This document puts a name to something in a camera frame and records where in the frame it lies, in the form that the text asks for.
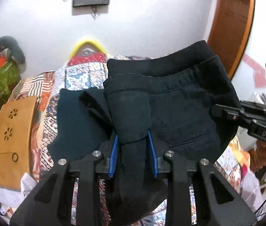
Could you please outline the person's right hand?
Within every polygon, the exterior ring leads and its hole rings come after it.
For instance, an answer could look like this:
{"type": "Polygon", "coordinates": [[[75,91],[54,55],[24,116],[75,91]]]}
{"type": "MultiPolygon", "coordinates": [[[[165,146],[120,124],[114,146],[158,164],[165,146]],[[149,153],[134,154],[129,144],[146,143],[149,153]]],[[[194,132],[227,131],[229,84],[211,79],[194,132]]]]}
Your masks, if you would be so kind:
{"type": "Polygon", "coordinates": [[[256,141],[256,149],[249,150],[250,169],[254,173],[266,166],[266,142],[262,140],[256,141]]]}

